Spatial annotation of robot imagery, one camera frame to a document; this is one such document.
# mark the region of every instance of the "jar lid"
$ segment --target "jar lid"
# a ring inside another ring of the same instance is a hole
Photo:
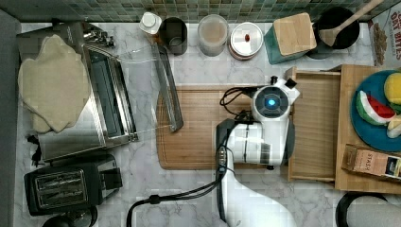
[[[152,27],[154,24],[156,24],[156,18],[151,13],[145,13],[142,17],[142,23],[146,27]]]
[[[262,47],[262,30],[254,23],[242,23],[234,28],[230,42],[233,50],[237,54],[244,57],[251,56]]]
[[[142,16],[139,27],[146,33],[153,35],[158,32],[161,24],[162,24],[162,18],[151,12],[145,12],[144,15]]]

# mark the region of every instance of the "toaster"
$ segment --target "toaster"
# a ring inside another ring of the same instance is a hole
[[[120,169],[111,154],[73,158],[56,164],[24,177],[31,216],[89,209],[100,205],[123,185]]]

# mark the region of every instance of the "ceramic plate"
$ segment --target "ceramic plate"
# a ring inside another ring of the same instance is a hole
[[[380,71],[363,80],[354,93],[350,108],[351,122],[360,139],[372,148],[390,152],[401,151],[401,136],[391,139],[387,136],[387,127],[374,126],[363,120],[357,113],[356,99],[357,93],[364,91],[389,106],[389,101],[384,96],[384,82],[390,74],[395,72],[394,70]]]

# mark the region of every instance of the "white jar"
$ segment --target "white jar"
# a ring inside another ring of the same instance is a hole
[[[219,55],[228,38],[227,21],[218,15],[209,15],[200,20],[198,26],[200,50],[209,57]]]
[[[159,27],[162,24],[162,18],[151,12],[145,12],[142,16],[139,27],[144,31],[145,36],[153,44],[159,42]]]

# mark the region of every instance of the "small box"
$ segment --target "small box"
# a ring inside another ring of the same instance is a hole
[[[369,31],[375,65],[399,68],[401,63],[401,3],[385,10],[371,21]]]
[[[401,180],[401,157],[346,145],[342,168],[356,173]]]
[[[275,20],[264,40],[270,64],[301,58],[316,47],[312,23],[305,12]]]

